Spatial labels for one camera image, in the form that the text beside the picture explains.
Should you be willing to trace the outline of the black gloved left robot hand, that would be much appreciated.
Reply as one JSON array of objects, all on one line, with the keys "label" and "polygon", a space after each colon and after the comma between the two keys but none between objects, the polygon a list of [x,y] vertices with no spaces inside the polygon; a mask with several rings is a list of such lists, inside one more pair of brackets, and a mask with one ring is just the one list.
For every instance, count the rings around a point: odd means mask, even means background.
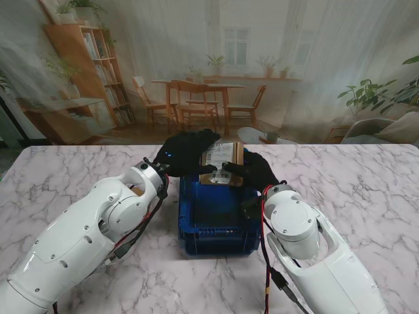
[{"label": "black gloved left robot hand", "polygon": [[203,175],[217,171],[211,164],[203,166],[201,157],[221,136],[211,129],[182,131],[168,138],[153,160],[154,165],[164,165],[170,177]]}]

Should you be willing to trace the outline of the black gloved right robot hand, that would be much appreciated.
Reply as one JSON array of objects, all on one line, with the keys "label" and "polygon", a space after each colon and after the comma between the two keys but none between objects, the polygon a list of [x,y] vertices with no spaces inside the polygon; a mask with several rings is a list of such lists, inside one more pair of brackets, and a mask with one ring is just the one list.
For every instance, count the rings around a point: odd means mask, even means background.
[{"label": "black gloved right robot hand", "polygon": [[256,152],[244,151],[244,164],[222,163],[222,168],[243,179],[243,185],[264,192],[268,186],[279,185],[269,163]]}]

